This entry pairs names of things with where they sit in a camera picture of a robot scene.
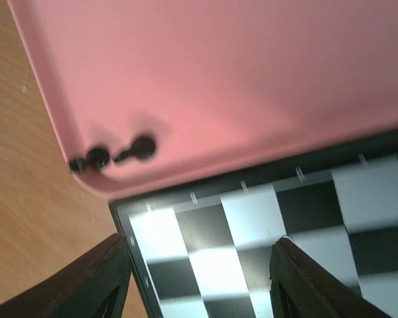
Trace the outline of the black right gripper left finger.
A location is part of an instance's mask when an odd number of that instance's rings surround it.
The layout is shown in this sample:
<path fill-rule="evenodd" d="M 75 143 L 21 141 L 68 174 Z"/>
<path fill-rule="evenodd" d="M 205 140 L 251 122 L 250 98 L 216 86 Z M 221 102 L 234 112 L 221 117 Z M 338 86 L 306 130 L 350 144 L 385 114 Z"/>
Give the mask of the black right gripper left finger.
<path fill-rule="evenodd" d="M 127 239 L 114 233 L 0 305 L 0 317 L 121 317 L 131 276 Z"/>

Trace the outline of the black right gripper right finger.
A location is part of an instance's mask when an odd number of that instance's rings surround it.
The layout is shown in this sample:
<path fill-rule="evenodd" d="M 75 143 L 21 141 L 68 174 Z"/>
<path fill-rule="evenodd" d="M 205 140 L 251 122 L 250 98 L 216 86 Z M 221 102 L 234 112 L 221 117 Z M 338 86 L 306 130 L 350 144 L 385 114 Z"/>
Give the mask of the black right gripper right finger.
<path fill-rule="evenodd" d="M 285 237 L 271 249 L 269 271 L 274 317 L 388 317 Z"/>

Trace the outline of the black rook piece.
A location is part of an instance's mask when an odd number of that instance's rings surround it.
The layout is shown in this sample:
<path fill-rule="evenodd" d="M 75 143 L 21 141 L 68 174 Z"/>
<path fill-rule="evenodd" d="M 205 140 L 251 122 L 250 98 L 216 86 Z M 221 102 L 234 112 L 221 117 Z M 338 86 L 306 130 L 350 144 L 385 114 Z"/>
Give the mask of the black rook piece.
<path fill-rule="evenodd" d="M 71 172 L 81 173 L 87 169 L 100 171 L 110 162 L 110 155 L 105 147 L 91 148 L 84 158 L 76 157 L 68 161 L 68 168 Z"/>

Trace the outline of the black knight piece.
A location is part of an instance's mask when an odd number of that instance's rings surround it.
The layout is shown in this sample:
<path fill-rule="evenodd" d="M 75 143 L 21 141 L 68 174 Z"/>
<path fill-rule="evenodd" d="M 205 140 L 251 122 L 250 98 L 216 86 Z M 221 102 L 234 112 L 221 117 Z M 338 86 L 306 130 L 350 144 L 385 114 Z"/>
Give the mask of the black knight piece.
<path fill-rule="evenodd" d="M 148 160 L 157 150 L 155 139 L 149 135 L 138 136 L 129 148 L 122 150 L 117 156 L 113 157 L 115 163 L 120 163 L 129 158 L 138 160 Z"/>

